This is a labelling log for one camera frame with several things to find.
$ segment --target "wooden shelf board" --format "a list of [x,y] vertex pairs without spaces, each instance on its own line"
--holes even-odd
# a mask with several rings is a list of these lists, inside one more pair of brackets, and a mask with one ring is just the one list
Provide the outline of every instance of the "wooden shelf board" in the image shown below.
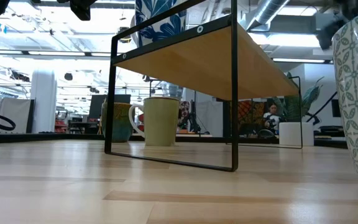
[[[284,75],[248,33],[239,24],[237,26],[239,99],[298,94],[298,87]],[[115,65],[231,100],[231,27],[196,34],[194,38],[118,61]]]

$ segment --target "green mug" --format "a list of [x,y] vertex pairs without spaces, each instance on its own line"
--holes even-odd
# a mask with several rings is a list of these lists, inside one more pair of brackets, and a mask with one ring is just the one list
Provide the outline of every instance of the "green mug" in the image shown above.
[[128,114],[138,107],[144,113],[144,132],[129,117],[132,127],[145,138],[146,146],[172,146],[178,126],[179,100],[168,97],[144,99],[144,106],[132,105]]
[[[127,142],[132,135],[133,128],[129,121],[129,108],[128,103],[114,103],[114,117],[112,121],[112,142]],[[107,103],[102,104],[102,131],[106,137],[106,120],[107,120]]]

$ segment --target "white pillar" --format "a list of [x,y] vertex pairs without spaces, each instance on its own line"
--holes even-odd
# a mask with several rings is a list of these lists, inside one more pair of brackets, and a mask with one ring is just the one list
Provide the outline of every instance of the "white pillar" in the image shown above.
[[57,80],[50,69],[36,68],[32,74],[31,99],[35,100],[32,132],[55,131]]

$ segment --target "wood grain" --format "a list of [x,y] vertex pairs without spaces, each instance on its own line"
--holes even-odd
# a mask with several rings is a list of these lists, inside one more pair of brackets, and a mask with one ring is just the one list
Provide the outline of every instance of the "wood grain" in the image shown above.
[[[103,141],[0,144],[0,224],[358,224],[348,150],[239,147],[235,173],[106,155]],[[113,150],[227,165],[225,144]]]
[[[266,53],[238,26],[239,99],[298,94]],[[224,100],[231,99],[231,28],[223,28],[116,64]]]

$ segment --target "pipe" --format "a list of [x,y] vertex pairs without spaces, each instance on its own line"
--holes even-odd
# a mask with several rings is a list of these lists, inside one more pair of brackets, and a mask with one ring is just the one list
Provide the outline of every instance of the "pipe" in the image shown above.
[[270,23],[290,0],[261,0],[248,29]]

